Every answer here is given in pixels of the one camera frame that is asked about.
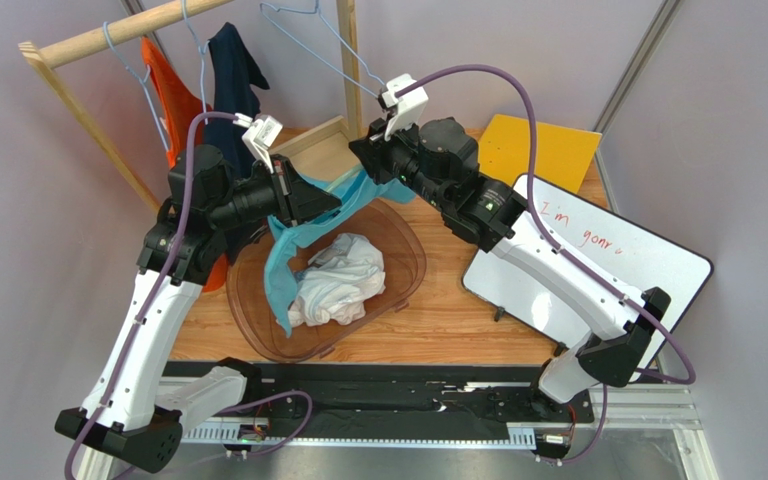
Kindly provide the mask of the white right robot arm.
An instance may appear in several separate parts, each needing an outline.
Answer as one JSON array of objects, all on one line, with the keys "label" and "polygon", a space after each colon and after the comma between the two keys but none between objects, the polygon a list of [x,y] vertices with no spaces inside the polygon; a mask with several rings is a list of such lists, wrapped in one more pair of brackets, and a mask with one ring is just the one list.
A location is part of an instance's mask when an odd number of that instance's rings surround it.
[{"label": "white right robot arm", "polygon": [[458,238],[518,267],[566,303],[589,333],[547,361],[533,386],[558,404],[598,384],[625,387],[639,369],[671,298],[641,290],[572,258],[570,247],[542,232],[527,197],[479,170],[479,145],[454,119],[392,135],[373,122],[350,142],[377,184],[396,181],[432,205]]}]

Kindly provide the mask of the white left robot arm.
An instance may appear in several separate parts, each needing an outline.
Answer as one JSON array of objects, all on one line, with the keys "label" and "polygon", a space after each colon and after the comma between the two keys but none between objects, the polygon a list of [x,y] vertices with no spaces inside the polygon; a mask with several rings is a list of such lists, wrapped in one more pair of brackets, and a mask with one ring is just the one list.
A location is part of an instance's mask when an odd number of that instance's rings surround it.
[{"label": "white left robot arm", "polygon": [[341,204],[284,156],[236,180],[222,152],[207,144],[182,154],[168,180],[171,194],[144,238],[129,310],[109,359],[82,404],[61,411],[54,425],[76,446],[149,473],[167,466],[193,428],[239,405],[258,374],[227,358],[190,384],[159,392],[172,346],[227,252],[228,234],[269,217],[305,224]]}]

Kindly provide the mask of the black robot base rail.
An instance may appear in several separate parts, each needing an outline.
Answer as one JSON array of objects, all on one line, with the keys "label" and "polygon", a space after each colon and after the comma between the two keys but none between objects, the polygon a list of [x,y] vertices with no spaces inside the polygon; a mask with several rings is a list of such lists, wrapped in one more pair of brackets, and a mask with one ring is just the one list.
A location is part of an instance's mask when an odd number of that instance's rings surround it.
[{"label": "black robot base rail", "polygon": [[260,363],[242,401],[286,391],[252,409],[266,431],[303,439],[491,441],[508,438],[511,424],[567,431],[591,426],[598,415],[588,394],[572,405],[535,407],[532,366],[274,364]]}]

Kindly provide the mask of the white t shirt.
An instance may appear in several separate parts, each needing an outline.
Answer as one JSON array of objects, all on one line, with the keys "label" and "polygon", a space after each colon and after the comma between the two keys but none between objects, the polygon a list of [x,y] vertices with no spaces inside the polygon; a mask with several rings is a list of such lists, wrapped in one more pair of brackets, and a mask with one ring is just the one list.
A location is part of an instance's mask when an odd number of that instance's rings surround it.
[{"label": "white t shirt", "polygon": [[293,328],[349,325],[366,315],[367,300],[386,290],[382,252],[367,237],[353,233],[337,235],[296,279],[298,293],[288,311]]}]

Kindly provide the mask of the turquoise t shirt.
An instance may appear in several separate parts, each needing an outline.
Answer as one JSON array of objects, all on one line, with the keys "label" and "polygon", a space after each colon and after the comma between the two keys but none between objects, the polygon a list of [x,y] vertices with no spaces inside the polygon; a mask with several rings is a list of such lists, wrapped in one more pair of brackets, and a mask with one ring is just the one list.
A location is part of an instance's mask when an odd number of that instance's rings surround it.
[{"label": "turquoise t shirt", "polygon": [[264,267],[264,291],[277,325],[287,336],[291,336],[293,330],[288,316],[289,307],[298,293],[298,282],[289,262],[298,251],[311,246],[321,237],[335,230],[376,198],[402,204],[409,203],[415,198],[414,192],[397,180],[384,184],[375,183],[359,165],[331,182],[311,177],[304,179],[336,196],[341,201],[341,206],[316,217],[311,222],[295,227],[283,225],[274,216],[268,218],[274,245]]}]

